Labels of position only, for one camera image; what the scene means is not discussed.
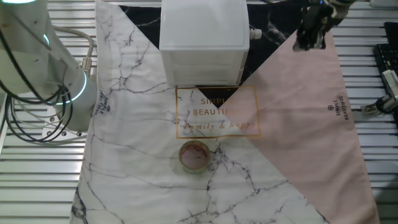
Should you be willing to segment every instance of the keyboard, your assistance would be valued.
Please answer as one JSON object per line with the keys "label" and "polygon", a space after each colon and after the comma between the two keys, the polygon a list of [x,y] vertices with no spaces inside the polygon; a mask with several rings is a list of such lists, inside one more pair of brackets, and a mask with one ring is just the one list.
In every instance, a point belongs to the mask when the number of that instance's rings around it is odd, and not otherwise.
{"label": "keyboard", "polygon": [[393,48],[389,44],[377,44],[373,52],[380,74],[388,69],[398,74],[398,48]]}

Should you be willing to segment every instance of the aluminum grating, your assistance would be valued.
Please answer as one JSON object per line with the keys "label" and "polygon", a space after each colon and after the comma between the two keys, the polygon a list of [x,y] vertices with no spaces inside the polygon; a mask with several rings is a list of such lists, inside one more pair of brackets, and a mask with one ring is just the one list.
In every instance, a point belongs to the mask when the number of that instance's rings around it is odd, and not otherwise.
{"label": "aluminum grating", "polygon": [[[159,6],[160,1],[109,1],[128,6]],[[95,38],[94,0],[52,0],[49,11],[56,26],[86,32]],[[381,10],[357,2],[339,28],[332,30],[349,101],[354,109],[384,95],[372,46],[386,43],[383,23],[398,22],[398,11]],[[85,39],[59,34],[63,43],[82,59]],[[94,70],[96,51],[93,53]],[[29,106],[44,115],[46,106]],[[21,119],[34,118],[18,111]],[[382,224],[398,223],[398,130],[391,115],[364,119],[354,112],[359,140],[371,179]],[[41,129],[31,129],[41,134]],[[0,154],[0,223],[67,224],[77,186],[85,141],[62,147],[40,147],[23,142],[9,130]]]}

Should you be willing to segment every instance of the white plastic container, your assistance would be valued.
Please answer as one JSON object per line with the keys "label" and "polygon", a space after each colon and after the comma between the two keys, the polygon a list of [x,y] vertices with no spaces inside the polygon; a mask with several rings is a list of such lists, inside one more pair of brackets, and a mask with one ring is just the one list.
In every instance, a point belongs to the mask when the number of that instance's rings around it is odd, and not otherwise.
{"label": "white plastic container", "polygon": [[237,85],[249,51],[246,0],[163,0],[160,45],[169,85]]}

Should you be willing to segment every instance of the black cable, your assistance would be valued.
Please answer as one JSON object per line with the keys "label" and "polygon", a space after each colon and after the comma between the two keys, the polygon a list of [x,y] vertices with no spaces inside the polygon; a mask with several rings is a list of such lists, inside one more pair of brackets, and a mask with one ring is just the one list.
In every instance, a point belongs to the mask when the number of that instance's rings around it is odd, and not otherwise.
{"label": "black cable", "polygon": [[0,132],[2,131],[2,128],[4,127],[4,123],[6,123],[6,113],[3,114],[2,119],[1,119]]}
{"label": "black cable", "polygon": [[389,110],[389,111],[385,110],[385,109],[383,108],[382,101],[383,101],[383,97],[379,98],[379,99],[374,103],[374,104],[376,105],[376,108],[377,108],[380,112],[382,112],[382,113],[391,114],[391,113],[393,112],[393,110]]}
{"label": "black cable", "polygon": [[[7,98],[6,98],[6,108],[5,108],[5,117],[6,117],[6,122],[7,122],[8,126],[9,126],[9,129],[11,130],[11,132],[12,132],[13,134],[15,134],[19,139],[21,139],[21,140],[23,140],[23,141],[27,141],[27,142],[42,142],[42,143],[53,141],[53,140],[56,139],[59,135],[61,135],[61,134],[64,132],[64,130],[66,129],[66,127],[68,126],[70,120],[72,119],[72,113],[73,113],[72,98],[71,98],[71,96],[70,96],[70,93],[69,93],[69,91],[68,91],[68,89],[67,89],[66,87],[62,87],[62,90],[63,90],[63,91],[67,94],[67,96],[68,96],[69,103],[70,103],[70,111],[69,111],[70,114],[69,114],[68,120],[67,120],[67,122],[65,123],[64,127],[61,129],[61,131],[60,131],[55,137],[53,137],[53,138],[51,138],[51,139],[48,139],[48,138],[52,137],[52,135],[55,134],[55,133],[59,130],[59,127],[60,127],[60,125],[61,125],[61,121],[58,123],[58,125],[57,125],[57,127],[54,129],[54,131],[52,131],[47,137],[44,137],[44,138],[42,138],[42,139],[36,139],[36,138],[32,137],[30,134],[26,133],[26,132],[19,126],[18,121],[16,120],[16,117],[14,116],[14,114],[11,113],[12,118],[13,118],[13,122],[16,124],[16,126],[18,127],[18,129],[19,129],[23,134],[25,134],[28,138],[30,138],[30,139],[23,138],[19,133],[17,133],[17,132],[14,130],[14,127],[11,126],[11,122],[10,122],[9,116],[8,116],[9,106],[10,106],[10,104],[11,104],[12,97],[11,97],[11,96],[7,96]],[[63,105],[63,108],[62,108],[62,117],[63,117],[63,116],[65,115],[65,112],[66,112],[66,104],[67,104],[67,99],[65,98],[65,95],[62,96],[62,101],[63,101],[63,103],[62,103],[62,105]]]}
{"label": "black cable", "polygon": [[[55,105],[58,100],[59,100],[59,94],[63,91],[62,87],[60,87],[57,92],[55,92],[52,96],[48,97],[47,99],[43,99],[39,93],[36,91],[36,89],[32,86],[32,84],[28,81],[28,79],[26,78],[24,72],[22,71],[22,69],[20,68],[20,66],[18,65],[18,62],[16,61],[14,55],[12,54],[12,51],[3,35],[3,33],[1,32],[0,29],[0,41],[2,42],[3,46],[4,46],[4,50],[6,50],[8,57],[10,58],[12,64],[14,65],[15,69],[17,70],[19,76],[22,78],[22,80],[25,82],[25,84],[29,87],[29,89],[31,90],[31,92],[39,99],[39,101],[30,101],[30,100],[26,100],[23,99],[19,96],[17,96],[16,94],[14,94],[13,92],[11,92],[6,86],[5,84],[3,84],[3,82],[0,80],[0,87],[10,96],[12,96],[13,98],[22,101],[24,103],[30,103],[30,104],[45,104],[45,105],[49,105],[49,106],[53,106]],[[57,100],[55,100],[54,102],[50,102],[52,99],[54,99],[55,97],[57,97]]]}

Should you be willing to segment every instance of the white marble print fabric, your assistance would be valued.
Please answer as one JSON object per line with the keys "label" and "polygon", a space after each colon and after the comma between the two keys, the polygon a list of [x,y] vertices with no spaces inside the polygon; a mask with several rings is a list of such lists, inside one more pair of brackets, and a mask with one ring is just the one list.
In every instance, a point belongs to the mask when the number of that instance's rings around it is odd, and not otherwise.
{"label": "white marble print fabric", "polygon": [[204,139],[208,170],[183,171],[187,140],[176,138],[175,88],[159,50],[117,5],[96,2],[96,28],[98,102],[70,223],[327,223],[244,137]]}

